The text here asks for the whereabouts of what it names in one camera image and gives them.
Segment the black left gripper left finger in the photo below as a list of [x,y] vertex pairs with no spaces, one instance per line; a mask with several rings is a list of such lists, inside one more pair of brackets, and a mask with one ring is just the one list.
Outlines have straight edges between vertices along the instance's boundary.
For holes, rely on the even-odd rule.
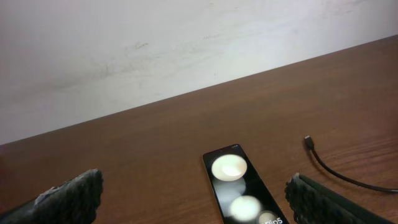
[[91,224],[101,204],[103,177],[90,169],[1,214],[3,224]]

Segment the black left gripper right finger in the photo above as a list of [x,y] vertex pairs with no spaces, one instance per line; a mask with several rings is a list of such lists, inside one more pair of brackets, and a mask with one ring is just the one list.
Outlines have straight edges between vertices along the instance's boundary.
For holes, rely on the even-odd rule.
[[299,173],[286,183],[285,199],[300,224],[394,224]]

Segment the black and cream flip phone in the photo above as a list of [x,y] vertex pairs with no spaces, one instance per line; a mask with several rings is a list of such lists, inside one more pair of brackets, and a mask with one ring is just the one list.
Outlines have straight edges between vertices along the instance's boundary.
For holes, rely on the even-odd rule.
[[288,221],[239,144],[203,155],[224,224],[287,224]]

